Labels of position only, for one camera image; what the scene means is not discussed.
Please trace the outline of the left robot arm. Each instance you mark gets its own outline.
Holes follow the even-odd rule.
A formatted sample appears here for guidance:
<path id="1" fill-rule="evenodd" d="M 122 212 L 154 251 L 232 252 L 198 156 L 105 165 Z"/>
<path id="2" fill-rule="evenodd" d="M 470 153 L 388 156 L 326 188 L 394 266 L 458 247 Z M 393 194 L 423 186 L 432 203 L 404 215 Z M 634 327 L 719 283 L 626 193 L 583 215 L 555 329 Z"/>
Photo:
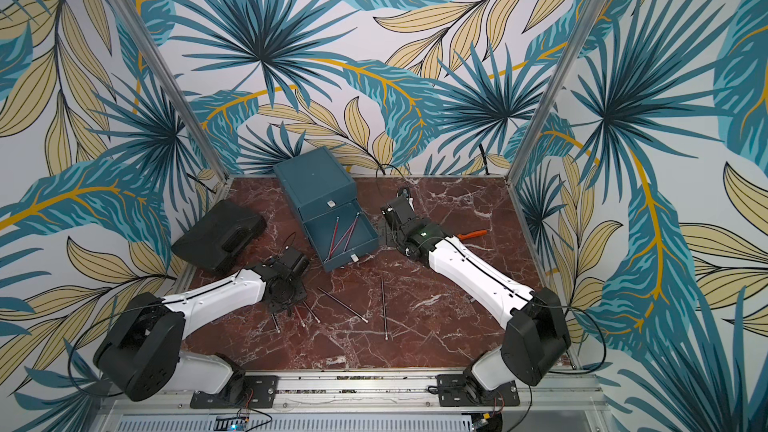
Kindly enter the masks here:
<path id="1" fill-rule="evenodd" d="M 159 392 L 192 391 L 226 404 L 249 396 L 242 367 L 221 354 L 186 352 L 182 342 L 203 326 L 267 302 L 282 312 L 306 296 L 308 257 L 287 246 L 267 261 L 184 293 L 142 293 L 129 302 L 94 354 L 94 364 L 134 402 Z"/>

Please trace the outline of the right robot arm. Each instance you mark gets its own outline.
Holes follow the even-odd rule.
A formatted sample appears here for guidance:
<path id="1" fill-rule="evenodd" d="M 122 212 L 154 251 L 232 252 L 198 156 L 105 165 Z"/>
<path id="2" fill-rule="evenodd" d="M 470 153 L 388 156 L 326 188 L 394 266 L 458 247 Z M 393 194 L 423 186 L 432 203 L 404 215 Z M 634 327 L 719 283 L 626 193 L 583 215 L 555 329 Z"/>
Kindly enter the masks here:
<path id="1" fill-rule="evenodd" d="M 465 369 L 468 389 L 478 395 L 511 381 L 537 385 L 571 346 L 558 295 L 514 281 L 475 255 L 458 236 L 417 215 L 406 188 L 381 212 L 398 251 L 458 285 L 504 331 L 499 347 Z"/>

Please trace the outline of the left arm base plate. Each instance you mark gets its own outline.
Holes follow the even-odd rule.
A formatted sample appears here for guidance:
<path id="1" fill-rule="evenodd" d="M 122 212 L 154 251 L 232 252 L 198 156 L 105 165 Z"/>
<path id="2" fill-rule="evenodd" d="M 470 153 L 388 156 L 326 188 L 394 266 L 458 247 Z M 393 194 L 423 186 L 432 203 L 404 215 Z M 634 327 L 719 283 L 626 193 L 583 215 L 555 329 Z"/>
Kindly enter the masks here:
<path id="1" fill-rule="evenodd" d="M 246 408 L 269 409 L 273 406 L 279 378 L 275 375 L 245 375 L 231 379 L 216 394 L 196 391 L 191 409 Z"/>

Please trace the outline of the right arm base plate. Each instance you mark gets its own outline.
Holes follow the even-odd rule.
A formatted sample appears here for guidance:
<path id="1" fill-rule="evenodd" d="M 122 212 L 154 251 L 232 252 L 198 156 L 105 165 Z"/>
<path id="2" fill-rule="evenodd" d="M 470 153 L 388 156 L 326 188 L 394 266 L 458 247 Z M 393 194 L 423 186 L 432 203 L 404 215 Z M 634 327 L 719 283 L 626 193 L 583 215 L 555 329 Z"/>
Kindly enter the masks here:
<path id="1" fill-rule="evenodd" d="M 464 374 L 440 374 L 427 391 L 438 397 L 441 407 L 512 407 L 520 405 L 517 385 L 510 381 L 493 390 L 484 389 Z"/>

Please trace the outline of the teal drawer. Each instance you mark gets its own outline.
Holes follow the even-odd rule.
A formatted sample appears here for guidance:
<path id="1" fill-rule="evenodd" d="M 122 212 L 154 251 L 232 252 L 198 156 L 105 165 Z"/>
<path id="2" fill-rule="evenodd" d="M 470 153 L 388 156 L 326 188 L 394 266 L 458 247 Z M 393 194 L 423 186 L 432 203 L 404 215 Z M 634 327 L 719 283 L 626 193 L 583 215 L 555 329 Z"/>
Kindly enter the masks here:
<path id="1" fill-rule="evenodd" d="M 303 229 L 326 272 L 359 262 L 379 248 L 379 236 L 357 200 L 305 222 Z"/>

